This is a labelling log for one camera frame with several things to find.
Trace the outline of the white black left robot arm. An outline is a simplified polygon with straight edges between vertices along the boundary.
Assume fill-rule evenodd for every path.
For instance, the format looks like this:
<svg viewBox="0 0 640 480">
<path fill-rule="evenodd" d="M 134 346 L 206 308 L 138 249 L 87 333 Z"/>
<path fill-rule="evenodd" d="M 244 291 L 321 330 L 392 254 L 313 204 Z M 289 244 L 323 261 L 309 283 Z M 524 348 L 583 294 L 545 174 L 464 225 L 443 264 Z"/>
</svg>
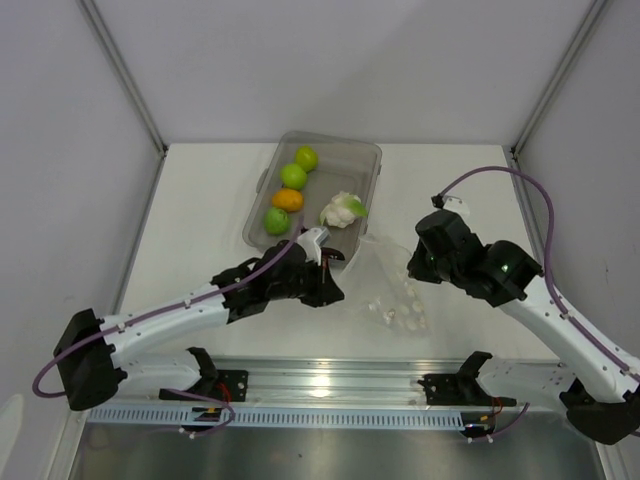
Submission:
<svg viewBox="0 0 640 480">
<path fill-rule="evenodd" d="M 205 348 L 189 347 L 172 358 L 156 357 L 152 349 L 258 315 L 272 301 L 296 299 L 313 308 L 339 302 L 345 295 L 330 263 L 344 258 L 323 247 L 314 259 L 301 245 L 282 241 L 156 309 L 102 318 L 92 309 L 74 314 L 53 351 L 70 409 L 89 410 L 124 393 L 209 398 L 220 375 Z"/>
</svg>

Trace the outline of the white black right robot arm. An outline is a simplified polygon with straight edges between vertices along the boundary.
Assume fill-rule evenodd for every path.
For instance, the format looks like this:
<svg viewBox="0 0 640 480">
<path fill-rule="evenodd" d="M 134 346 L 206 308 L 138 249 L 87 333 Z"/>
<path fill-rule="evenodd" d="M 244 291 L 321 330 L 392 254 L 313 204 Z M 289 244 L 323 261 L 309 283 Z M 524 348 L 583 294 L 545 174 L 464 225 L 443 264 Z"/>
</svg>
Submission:
<svg viewBox="0 0 640 480">
<path fill-rule="evenodd" d="M 532 332 L 558 357 L 525 365 L 473 352 L 454 374 L 420 380 L 430 405 L 505 406 L 555 411 L 584 436 L 614 445 L 639 431 L 639 360 L 624 353 L 577 311 L 561 308 L 542 267 L 513 242 L 482 244 L 463 218 L 438 210 L 421 219 L 410 278 L 449 283 L 487 302 Z"/>
</svg>

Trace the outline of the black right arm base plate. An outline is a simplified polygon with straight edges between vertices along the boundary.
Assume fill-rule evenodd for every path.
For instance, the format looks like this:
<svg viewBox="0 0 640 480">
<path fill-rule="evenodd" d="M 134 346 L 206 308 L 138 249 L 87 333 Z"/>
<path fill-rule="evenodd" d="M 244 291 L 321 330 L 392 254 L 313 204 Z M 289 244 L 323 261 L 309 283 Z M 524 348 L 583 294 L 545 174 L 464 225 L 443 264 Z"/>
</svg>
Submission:
<svg viewBox="0 0 640 480">
<path fill-rule="evenodd" d="M 510 397 L 489 395 L 475 378 L 459 373 L 426 374 L 417 383 L 423 388 L 426 403 L 430 406 L 514 407 L 517 404 Z"/>
</svg>

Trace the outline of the clear dotted zip bag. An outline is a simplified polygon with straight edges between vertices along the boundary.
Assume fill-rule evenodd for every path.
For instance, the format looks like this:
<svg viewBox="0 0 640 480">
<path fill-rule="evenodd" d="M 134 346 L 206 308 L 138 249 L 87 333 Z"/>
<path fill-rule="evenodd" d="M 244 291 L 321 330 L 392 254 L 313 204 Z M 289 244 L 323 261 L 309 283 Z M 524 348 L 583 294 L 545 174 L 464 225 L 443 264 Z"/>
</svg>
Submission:
<svg viewBox="0 0 640 480">
<path fill-rule="evenodd" d="M 366 234 L 338 278 L 347 311 L 399 336 L 426 336 L 429 321 L 407 273 L 410 252 L 388 237 Z"/>
</svg>

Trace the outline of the green custard apple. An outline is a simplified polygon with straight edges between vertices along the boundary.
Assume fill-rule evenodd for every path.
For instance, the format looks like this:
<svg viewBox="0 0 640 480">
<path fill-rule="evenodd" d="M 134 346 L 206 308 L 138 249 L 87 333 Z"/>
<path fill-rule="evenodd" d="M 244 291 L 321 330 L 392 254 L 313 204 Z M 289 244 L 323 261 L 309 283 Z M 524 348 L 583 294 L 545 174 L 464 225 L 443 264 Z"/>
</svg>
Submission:
<svg viewBox="0 0 640 480">
<path fill-rule="evenodd" d="M 267 234 L 279 236 L 287 233 L 290 228 L 289 214 L 277 207 L 270 207 L 264 216 L 263 226 Z"/>
</svg>

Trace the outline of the aluminium frame post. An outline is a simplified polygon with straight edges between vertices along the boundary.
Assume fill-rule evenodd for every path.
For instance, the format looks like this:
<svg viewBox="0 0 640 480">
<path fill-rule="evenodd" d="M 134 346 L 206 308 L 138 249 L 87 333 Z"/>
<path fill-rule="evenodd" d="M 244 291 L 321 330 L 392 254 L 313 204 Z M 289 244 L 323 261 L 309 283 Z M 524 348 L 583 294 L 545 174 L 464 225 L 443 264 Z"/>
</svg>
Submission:
<svg viewBox="0 0 640 480">
<path fill-rule="evenodd" d="M 154 150 L 163 157 L 168 147 L 97 2 L 78 0 L 76 4 Z"/>
<path fill-rule="evenodd" d="M 575 68 L 578 60 L 586 50 L 590 39 L 604 19 L 607 10 L 613 4 L 610 0 L 593 0 L 563 49 L 558 62 L 546 81 L 540 95 L 510 148 L 511 157 L 518 162 L 527 143 L 545 118 L 555 99 Z"/>
</svg>

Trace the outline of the right aluminium frame post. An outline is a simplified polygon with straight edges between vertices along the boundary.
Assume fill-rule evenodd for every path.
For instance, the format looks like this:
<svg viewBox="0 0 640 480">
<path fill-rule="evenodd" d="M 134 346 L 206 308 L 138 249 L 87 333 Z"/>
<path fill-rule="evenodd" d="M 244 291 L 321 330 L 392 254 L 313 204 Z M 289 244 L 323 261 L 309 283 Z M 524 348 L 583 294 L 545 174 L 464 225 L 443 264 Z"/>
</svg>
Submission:
<svg viewBox="0 0 640 480">
<path fill-rule="evenodd" d="M 610 0 L 593 0 L 563 49 L 558 62 L 546 81 L 540 95 L 510 148 L 511 157 L 518 162 L 527 143 L 545 118 L 555 99 L 575 68 L 578 60 L 586 50 L 590 39 L 604 19 L 607 10 L 613 4 Z"/>
</svg>

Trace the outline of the orange fruit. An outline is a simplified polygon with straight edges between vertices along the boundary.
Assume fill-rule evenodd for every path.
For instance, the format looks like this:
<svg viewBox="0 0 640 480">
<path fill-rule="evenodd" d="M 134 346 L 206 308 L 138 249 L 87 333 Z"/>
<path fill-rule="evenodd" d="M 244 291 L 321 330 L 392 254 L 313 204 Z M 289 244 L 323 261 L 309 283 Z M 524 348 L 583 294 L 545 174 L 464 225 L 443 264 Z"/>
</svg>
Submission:
<svg viewBox="0 0 640 480">
<path fill-rule="evenodd" d="M 272 196 L 271 203 L 274 208 L 298 212 L 304 207 L 304 196 L 298 190 L 282 188 Z"/>
</svg>

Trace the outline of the purple eggplant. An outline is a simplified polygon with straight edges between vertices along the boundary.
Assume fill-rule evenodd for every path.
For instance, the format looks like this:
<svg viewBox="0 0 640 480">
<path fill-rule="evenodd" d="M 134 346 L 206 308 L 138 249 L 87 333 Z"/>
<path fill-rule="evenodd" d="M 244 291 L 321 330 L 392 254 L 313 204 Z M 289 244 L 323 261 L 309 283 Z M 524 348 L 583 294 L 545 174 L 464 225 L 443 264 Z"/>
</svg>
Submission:
<svg viewBox="0 0 640 480">
<path fill-rule="evenodd" d="M 321 254 L 322 257 L 326 258 L 327 260 L 342 262 L 346 259 L 345 255 L 341 251 L 331 247 L 322 247 Z"/>
</svg>

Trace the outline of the left aluminium frame post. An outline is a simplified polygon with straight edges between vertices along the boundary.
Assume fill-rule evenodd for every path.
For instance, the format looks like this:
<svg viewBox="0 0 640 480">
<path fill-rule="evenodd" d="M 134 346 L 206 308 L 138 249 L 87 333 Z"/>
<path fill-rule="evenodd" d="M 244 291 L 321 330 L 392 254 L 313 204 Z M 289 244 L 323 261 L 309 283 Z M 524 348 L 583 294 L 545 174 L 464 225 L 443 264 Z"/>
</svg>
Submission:
<svg viewBox="0 0 640 480">
<path fill-rule="evenodd" d="M 168 147 L 97 2 L 78 0 L 76 4 L 154 150 L 163 157 Z"/>
</svg>

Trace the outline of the green lime near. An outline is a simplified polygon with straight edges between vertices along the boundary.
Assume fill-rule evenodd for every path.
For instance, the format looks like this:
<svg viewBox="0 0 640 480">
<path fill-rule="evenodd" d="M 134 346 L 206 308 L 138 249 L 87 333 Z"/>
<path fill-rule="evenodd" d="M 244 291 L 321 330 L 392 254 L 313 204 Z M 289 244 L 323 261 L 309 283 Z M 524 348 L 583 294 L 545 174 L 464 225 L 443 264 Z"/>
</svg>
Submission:
<svg viewBox="0 0 640 480">
<path fill-rule="evenodd" d="M 280 179 L 284 187 L 301 190 L 307 183 L 307 172 L 296 163 L 284 165 L 280 170 Z"/>
</svg>

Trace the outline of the grey plastic food bin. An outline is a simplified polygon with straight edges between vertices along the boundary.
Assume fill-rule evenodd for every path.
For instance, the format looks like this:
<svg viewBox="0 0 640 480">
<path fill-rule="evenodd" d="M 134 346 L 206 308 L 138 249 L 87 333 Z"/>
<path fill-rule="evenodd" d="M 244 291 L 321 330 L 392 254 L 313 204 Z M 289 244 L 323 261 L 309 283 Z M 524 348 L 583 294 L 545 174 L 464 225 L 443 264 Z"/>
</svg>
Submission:
<svg viewBox="0 0 640 480">
<path fill-rule="evenodd" d="M 314 150 L 319 157 L 319 164 L 309 173 L 302 189 L 302 210 L 289 215 L 292 225 L 302 216 L 306 228 L 317 226 L 322 209 L 341 192 L 357 195 L 366 209 L 371 208 L 381 170 L 382 150 L 378 145 L 318 133 L 290 131 L 281 137 L 269 166 L 258 181 L 256 199 L 242 231 L 245 243 L 261 252 L 291 236 L 289 232 L 280 236 L 268 234 L 264 228 L 264 218 L 272 206 L 273 195 L 282 187 L 281 168 L 292 163 L 296 151 L 303 146 Z"/>
</svg>

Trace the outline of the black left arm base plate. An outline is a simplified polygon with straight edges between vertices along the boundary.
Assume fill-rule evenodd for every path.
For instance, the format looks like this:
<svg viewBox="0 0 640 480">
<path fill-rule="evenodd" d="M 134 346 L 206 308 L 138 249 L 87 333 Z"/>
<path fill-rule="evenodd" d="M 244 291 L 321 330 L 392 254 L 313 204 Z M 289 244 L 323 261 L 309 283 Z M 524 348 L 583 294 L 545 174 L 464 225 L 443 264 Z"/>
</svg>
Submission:
<svg viewBox="0 0 640 480">
<path fill-rule="evenodd" d="M 249 386 L 247 370 L 219 370 L 216 380 L 200 379 L 186 390 L 161 389 L 161 400 L 187 400 L 184 393 L 213 398 L 226 403 L 244 402 Z"/>
</svg>

